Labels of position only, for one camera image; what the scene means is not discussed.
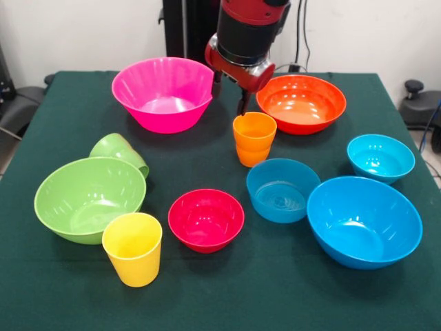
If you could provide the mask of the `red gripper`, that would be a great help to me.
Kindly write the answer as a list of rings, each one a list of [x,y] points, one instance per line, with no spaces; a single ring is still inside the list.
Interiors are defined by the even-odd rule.
[[[220,84],[223,74],[233,79],[241,89],[241,98],[238,102],[237,115],[244,115],[251,97],[251,93],[261,90],[272,78],[275,64],[268,56],[263,61],[252,66],[242,66],[228,61],[218,51],[217,34],[213,34],[205,48],[205,60],[214,70],[214,83]]]

